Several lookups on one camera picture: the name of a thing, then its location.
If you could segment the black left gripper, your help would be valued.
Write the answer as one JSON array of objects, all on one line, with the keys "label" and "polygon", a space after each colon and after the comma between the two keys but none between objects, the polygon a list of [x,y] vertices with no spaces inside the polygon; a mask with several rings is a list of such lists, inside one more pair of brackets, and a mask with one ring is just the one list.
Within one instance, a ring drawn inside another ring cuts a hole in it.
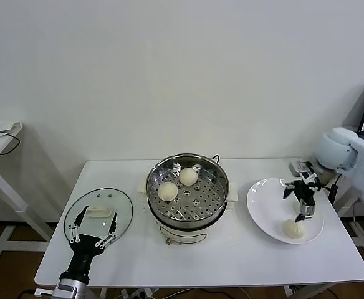
[{"label": "black left gripper", "polygon": [[88,206],[85,206],[76,216],[74,221],[67,226],[70,235],[69,245],[73,251],[73,256],[68,269],[60,275],[60,280],[71,279],[76,281],[89,281],[89,271],[93,258],[102,254],[104,249],[101,248],[106,248],[116,238],[116,212],[114,212],[108,234],[105,237],[100,239],[99,237],[91,235],[79,235],[79,228],[87,209]]}]

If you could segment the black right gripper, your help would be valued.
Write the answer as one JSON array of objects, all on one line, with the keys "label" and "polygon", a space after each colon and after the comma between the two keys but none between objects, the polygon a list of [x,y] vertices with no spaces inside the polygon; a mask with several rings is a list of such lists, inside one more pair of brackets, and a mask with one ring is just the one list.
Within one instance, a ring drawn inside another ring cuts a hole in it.
[{"label": "black right gripper", "polygon": [[295,223],[312,218],[315,213],[314,194],[317,190],[317,184],[313,182],[306,183],[303,180],[295,180],[285,184],[283,199],[287,199],[294,192],[297,200],[300,202],[299,214],[295,218]]}]

